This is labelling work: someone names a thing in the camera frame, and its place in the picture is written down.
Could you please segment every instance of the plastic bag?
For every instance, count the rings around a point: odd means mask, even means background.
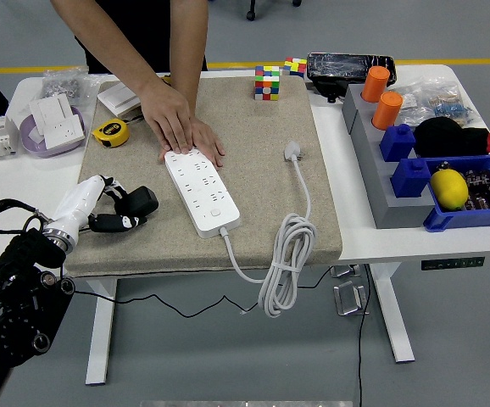
[[[43,73],[41,98],[66,94],[71,106],[80,105],[86,95],[88,67],[46,70]]]
[[[402,123],[413,128],[432,117],[449,117],[461,126],[480,119],[477,112],[464,105],[456,81],[438,77],[390,90],[404,98],[398,117]]]

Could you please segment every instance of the robotic arm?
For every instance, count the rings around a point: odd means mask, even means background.
[[[92,213],[103,193],[115,201],[116,214]],[[0,234],[17,235],[0,256],[0,390],[15,366],[50,349],[75,291],[70,278],[58,279],[35,265],[61,269],[85,227],[95,232],[129,231],[145,223],[158,206],[148,188],[129,194],[104,176],[93,176],[72,188],[53,219],[20,201],[0,201],[0,213],[22,208],[34,214],[23,230],[0,230]],[[32,219],[38,219],[41,227],[26,230]]]

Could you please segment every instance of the black case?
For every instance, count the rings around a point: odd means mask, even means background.
[[[372,66],[384,66],[390,72],[387,85],[396,83],[396,65],[392,57],[354,53],[310,53],[307,77],[319,93],[334,103],[344,97],[349,83],[364,83]]]

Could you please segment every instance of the white wall socket panel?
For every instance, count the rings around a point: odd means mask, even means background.
[[[164,160],[200,237],[214,237],[222,226],[229,231],[241,224],[239,209],[200,150],[193,148],[189,154],[169,151]]]
[[[45,129],[45,147],[47,150],[67,146],[85,138],[81,122],[77,114],[61,121],[56,125],[48,125]]]
[[[122,82],[100,92],[98,100],[119,119],[140,105],[140,98]]]
[[[73,115],[68,97],[63,93],[49,98],[33,100],[29,102],[29,106],[41,135],[45,134],[47,126],[56,125]]]

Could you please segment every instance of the tape measure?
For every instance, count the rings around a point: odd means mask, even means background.
[[[92,135],[104,147],[118,147],[130,137],[128,125],[121,119],[112,119],[92,131]]]

